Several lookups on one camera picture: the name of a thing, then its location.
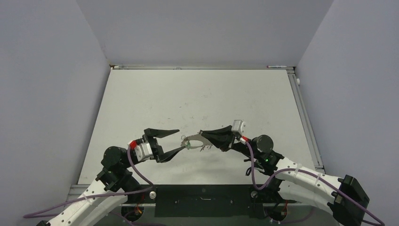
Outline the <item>large steel carabiner keyring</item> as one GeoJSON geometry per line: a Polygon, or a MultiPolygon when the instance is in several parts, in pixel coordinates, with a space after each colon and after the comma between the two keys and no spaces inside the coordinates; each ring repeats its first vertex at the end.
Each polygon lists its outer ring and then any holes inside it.
{"type": "Polygon", "coordinates": [[[204,137],[202,137],[200,133],[189,136],[181,136],[181,146],[185,146],[186,141],[190,141],[191,144],[190,149],[186,148],[187,150],[198,150],[201,152],[204,151],[205,149],[208,149],[205,148],[204,150],[201,150],[201,147],[204,144],[207,144],[207,140],[204,137]]]}

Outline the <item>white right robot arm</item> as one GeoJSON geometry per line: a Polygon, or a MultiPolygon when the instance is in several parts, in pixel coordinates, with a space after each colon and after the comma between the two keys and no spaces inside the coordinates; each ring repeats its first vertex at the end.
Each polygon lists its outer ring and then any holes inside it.
{"type": "Polygon", "coordinates": [[[311,170],[274,151],[268,135],[247,138],[228,126],[199,133],[221,151],[234,150],[251,163],[246,175],[255,180],[257,170],[269,178],[254,189],[273,202],[292,200],[330,213],[343,226],[359,226],[369,204],[369,197],[356,178],[330,176],[311,170]]]}

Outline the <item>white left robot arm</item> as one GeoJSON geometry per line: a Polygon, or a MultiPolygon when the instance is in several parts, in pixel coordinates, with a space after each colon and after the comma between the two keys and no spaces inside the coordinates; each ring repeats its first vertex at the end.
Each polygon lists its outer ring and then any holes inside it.
{"type": "Polygon", "coordinates": [[[59,214],[42,220],[39,226],[92,226],[124,202],[136,202],[141,194],[151,193],[154,184],[142,175],[136,165],[147,160],[164,163],[184,147],[164,152],[159,138],[177,133],[177,129],[145,129],[141,138],[128,142],[126,148],[110,146],[101,160],[102,170],[88,188],[75,200],[58,204],[59,214]]]}

